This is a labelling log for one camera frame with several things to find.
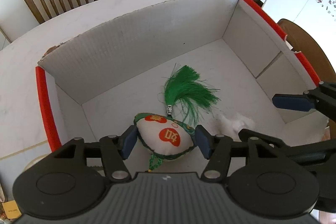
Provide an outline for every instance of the white table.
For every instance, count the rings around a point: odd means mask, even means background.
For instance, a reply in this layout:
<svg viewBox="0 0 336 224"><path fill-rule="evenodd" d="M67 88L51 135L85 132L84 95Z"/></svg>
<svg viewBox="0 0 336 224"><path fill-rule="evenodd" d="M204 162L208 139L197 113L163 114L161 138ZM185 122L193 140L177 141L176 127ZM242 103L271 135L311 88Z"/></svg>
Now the white table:
<svg viewBox="0 0 336 224"><path fill-rule="evenodd" d="M25 166L50 153L35 78L44 53L101 23L164 1L99 0L48 20L0 51L0 180L9 198Z"/></svg>

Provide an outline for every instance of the stuffed fabric pendant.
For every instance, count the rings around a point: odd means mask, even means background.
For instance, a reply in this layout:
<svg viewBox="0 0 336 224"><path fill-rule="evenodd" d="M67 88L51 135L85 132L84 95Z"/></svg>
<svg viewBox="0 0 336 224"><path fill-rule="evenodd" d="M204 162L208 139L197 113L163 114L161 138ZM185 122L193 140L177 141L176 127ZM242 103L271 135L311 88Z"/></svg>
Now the stuffed fabric pendant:
<svg viewBox="0 0 336 224"><path fill-rule="evenodd" d="M134 118L134 124L139 131L142 144L152 152L151 172L159 167L164 160L175 160L195 148L194 129L184 123L196 125L199 121L201 108L211 111L218 97L213 93L216 89L208 88L199 80L200 75L191 67L183 66L173 70L165 84L165 104L167 116L139 113ZM173 118L173 107L179 103L184 115L182 122Z"/></svg>

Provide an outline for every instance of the red circle print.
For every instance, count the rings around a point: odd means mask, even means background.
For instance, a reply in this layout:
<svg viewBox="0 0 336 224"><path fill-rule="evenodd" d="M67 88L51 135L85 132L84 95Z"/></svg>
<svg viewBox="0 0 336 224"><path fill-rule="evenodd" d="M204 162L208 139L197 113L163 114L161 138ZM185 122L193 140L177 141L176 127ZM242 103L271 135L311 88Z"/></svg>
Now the red circle print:
<svg viewBox="0 0 336 224"><path fill-rule="evenodd" d="M148 115L145 117L145 120L146 121L156 121L156 122L159 122L159 123L166 123L167 122L167 119L165 117L162 117L160 115Z"/></svg>
<svg viewBox="0 0 336 224"><path fill-rule="evenodd" d="M179 133L173 128L164 128L159 133L159 138L161 141L170 142L174 146L179 146L181 143L181 138Z"/></svg>

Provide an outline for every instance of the gray ribbed panel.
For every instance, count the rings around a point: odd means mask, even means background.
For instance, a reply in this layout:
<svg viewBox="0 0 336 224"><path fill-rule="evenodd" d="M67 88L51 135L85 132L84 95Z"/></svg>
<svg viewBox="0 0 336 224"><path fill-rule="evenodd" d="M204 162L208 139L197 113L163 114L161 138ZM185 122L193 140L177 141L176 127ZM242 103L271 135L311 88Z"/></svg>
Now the gray ribbed panel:
<svg viewBox="0 0 336 224"><path fill-rule="evenodd" d="M317 224L310 215L268 220L235 205L219 184L202 182L196 173L140 173L114 185L105 199L83 215L40 220L23 215L16 224Z"/></svg>

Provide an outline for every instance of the tassel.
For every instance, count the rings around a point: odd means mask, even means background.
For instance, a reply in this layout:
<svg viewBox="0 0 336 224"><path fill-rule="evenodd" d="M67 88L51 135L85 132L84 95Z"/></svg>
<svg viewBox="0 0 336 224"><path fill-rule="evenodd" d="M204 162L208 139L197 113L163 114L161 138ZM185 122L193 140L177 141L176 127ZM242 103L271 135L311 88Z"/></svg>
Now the tassel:
<svg viewBox="0 0 336 224"><path fill-rule="evenodd" d="M215 105L219 98L214 95L217 89L212 89L199 80L200 74L193 68L185 65L179 70L172 72L171 77L165 83L165 103L167 114L171 116L172 108L176 103L182 106L184 122L189 118L190 125L197 125L199 117L199 108L205 112L211 112L212 105Z"/></svg>

